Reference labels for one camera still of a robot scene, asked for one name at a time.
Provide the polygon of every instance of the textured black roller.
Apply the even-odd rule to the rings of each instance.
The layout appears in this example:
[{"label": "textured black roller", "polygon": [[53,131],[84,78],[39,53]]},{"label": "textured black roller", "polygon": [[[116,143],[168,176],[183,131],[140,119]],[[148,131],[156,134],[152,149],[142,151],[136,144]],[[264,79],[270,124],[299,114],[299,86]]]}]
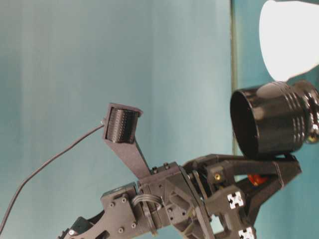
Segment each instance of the textured black roller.
[{"label": "textured black roller", "polygon": [[114,143],[133,143],[139,112],[112,108],[107,139]]}]

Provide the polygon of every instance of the white lamp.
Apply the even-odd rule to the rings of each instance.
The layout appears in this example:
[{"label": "white lamp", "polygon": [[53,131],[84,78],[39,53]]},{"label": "white lamp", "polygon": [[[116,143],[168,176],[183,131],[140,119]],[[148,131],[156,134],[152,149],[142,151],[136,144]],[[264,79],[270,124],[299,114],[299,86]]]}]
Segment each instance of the white lamp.
[{"label": "white lamp", "polygon": [[269,74],[276,81],[319,64],[319,5],[301,1],[267,1],[261,11],[259,37]]}]

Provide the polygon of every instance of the robotic arm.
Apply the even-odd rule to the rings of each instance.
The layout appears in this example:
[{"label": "robotic arm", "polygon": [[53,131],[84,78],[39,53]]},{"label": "robotic arm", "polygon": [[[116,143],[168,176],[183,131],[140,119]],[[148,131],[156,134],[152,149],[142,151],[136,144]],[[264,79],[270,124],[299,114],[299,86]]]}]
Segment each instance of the robotic arm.
[{"label": "robotic arm", "polygon": [[[271,82],[234,92],[230,103],[235,136],[244,156],[210,154],[183,166],[149,169],[135,138],[137,108],[110,104],[103,125],[44,162],[14,194],[0,235],[23,186],[53,160],[104,128],[103,140],[138,182],[102,195],[103,210],[79,217],[58,239],[131,239],[172,225],[185,239],[256,239],[261,205],[301,173],[290,153],[319,141],[319,93],[307,81]],[[237,180],[238,175],[248,175]],[[223,231],[210,222],[219,218]]]},{"label": "robotic arm", "polygon": [[[260,206],[301,173],[298,161],[268,156],[251,160],[211,154],[183,166],[149,170],[135,139],[142,111],[110,104],[103,140],[139,181],[103,194],[103,211],[79,217],[58,239],[131,239],[172,225],[186,239],[256,239]],[[250,175],[236,181],[236,175]],[[214,234],[211,217],[224,231]]]}]

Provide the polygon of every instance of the black cylinder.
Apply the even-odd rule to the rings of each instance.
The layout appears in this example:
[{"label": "black cylinder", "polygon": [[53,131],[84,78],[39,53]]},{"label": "black cylinder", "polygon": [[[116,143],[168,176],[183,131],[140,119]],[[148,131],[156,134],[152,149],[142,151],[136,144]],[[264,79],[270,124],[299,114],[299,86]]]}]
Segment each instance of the black cylinder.
[{"label": "black cylinder", "polygon": [[233,93],[233,130],[248,158],[285,154],[318,141],[318,91],[311,83],[271,82]]}]

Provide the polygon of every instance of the lamp shade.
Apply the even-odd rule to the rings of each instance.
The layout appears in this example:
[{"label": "lamp shade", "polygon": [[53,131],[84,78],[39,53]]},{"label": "lamp shade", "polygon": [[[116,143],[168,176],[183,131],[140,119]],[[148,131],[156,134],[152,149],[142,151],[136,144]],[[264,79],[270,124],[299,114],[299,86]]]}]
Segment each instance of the lamp shade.
[{"label": "lamp shade", "polygon": [[259,37],[269,74],[276,81],[319,64],[319,5],[301,1],[267,1],[261,11]]}]

